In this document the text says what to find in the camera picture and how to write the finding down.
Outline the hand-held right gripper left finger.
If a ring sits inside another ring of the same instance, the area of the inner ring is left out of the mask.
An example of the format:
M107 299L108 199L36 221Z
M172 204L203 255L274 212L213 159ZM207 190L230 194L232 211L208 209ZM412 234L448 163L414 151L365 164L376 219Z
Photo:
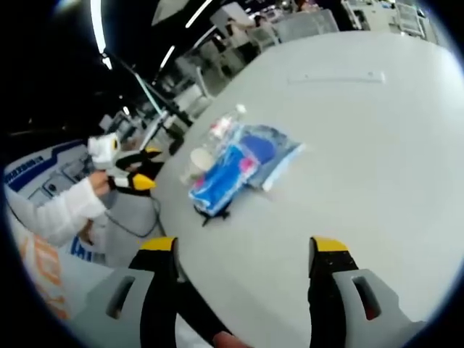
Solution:
M181 322L208 344L228 330L182 274L177 238L159 237L96 283L71 326L87 347L182 347Z

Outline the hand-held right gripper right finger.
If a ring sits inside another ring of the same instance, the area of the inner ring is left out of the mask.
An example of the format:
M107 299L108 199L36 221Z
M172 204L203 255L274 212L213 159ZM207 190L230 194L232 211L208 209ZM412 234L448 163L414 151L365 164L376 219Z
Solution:
M311 347L404 347L426 326L409 319L397 293L359 268L340 241L310 239L308 278Z

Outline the person's left hand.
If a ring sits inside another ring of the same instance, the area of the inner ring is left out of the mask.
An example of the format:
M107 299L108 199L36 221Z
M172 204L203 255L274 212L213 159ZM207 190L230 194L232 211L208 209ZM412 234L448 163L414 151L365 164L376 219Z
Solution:
M88 179L97 197L104 196L109 192L109 177L105 171L96 170L88 176Z

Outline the person's right hand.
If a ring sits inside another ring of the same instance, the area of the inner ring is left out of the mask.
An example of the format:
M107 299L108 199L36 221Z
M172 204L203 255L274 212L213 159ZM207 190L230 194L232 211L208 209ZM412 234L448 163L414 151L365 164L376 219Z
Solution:
M221 331L213 337L214 348L249 348L244 342L234 335Z

